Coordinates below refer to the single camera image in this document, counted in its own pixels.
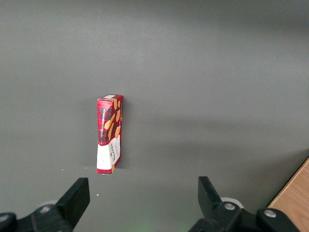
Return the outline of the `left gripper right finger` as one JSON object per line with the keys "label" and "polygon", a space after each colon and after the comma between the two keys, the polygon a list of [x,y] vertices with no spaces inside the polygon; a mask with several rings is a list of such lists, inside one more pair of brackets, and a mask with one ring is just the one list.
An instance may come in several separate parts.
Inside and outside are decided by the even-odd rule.
{"label": "left gripper right finger", "polygon": [[203,218],[191,232],[297,232],[280,210],[261,208],[252,214],[231,201],[223,201],[207,176],[198,178],[198,203]]}

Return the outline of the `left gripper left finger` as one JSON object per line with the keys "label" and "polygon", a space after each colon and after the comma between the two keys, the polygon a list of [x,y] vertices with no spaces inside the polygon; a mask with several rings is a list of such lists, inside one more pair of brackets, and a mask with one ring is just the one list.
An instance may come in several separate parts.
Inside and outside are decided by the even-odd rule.
{"label": "left gripper left finger", "polygon": [[72,232],[90,203],[88,178],[78,178],[56,203],[46,203],[26,217],[0,214],[2,232]]}

